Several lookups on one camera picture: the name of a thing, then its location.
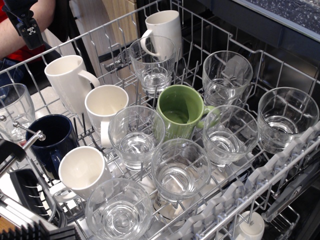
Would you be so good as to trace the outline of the person forearm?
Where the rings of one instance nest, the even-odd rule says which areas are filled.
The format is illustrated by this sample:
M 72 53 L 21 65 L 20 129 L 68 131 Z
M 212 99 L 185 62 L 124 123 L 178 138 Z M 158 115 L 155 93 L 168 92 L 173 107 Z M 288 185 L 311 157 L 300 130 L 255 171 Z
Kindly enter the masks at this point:
M 30 10 L 41 33 L 53 22 L 55 7 L 55 0 L 38 0 L 31 6 Z M 0 58 L 7 57 L 25 45 L 25 41 L 19 36 L 11 21 L 8 18 L 3 20 L 0 23 Z

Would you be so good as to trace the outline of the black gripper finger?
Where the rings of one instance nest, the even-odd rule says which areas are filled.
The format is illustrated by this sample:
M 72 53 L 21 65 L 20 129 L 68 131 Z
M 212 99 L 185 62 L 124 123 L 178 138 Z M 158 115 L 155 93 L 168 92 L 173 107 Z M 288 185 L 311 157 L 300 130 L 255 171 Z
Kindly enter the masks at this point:
M 30 50 L 34 50 L 44 44 L 41 30 L 34 19 L 31 7 L 37 0 L 4 0 L 2 11 L 14 26 Z

